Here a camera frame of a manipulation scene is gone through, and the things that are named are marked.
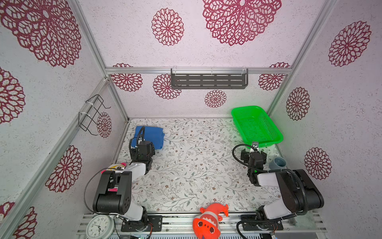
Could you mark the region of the blue tank top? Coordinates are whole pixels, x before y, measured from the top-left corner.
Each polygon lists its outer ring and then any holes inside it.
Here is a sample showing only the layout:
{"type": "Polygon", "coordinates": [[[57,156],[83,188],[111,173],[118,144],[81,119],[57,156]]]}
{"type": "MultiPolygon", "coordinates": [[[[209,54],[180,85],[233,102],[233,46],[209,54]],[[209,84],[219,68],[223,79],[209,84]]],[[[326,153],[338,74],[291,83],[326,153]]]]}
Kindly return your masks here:
{"type": "MultiPolygon", "coordinates": [[[[137,126],[135,128],[135,134],[131,142],[131,147],[136,147],[136,138],[142,126],[137,126]]],[[[164,129],[160,127],[145,126],[145,136],[144,139],[152,142],[154,144],[155,150],[163,148],[164,145],[164,129]]]]}

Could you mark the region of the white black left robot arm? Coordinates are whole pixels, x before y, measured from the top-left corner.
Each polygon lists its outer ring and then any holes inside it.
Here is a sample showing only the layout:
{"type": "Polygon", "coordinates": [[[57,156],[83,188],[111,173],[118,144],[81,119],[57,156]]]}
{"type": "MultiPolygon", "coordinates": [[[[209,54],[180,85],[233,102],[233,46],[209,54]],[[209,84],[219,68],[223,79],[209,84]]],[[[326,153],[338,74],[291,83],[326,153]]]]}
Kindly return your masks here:
{"type": "Polygon", "coordinates": [[[146,175],[155,155],[154,144],[144,140],[133,151],[132,162],[122,169],[107,168],[101,176],[93,200],[93,212],[122,218],[132,230],[144,231],[149,225],[147,210],[133,202],[133,181],[146,175]]]}

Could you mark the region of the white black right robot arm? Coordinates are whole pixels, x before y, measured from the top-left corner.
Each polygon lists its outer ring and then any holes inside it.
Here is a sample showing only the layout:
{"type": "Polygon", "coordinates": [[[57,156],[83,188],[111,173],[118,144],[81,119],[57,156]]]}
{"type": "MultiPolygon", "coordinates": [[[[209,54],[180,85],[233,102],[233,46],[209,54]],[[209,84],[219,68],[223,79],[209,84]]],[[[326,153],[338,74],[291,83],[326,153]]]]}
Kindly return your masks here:
{"type": "Polygon", "coordinates": [[[266,153],[241,150],[240,160],[248,167],[248,177],[257,187],[276,187],[281,198],[256,210],[256,220],[278,221],[305,215],[310,210],[322,208],[324,198],[303,169],[264,170],[266,153]]]}

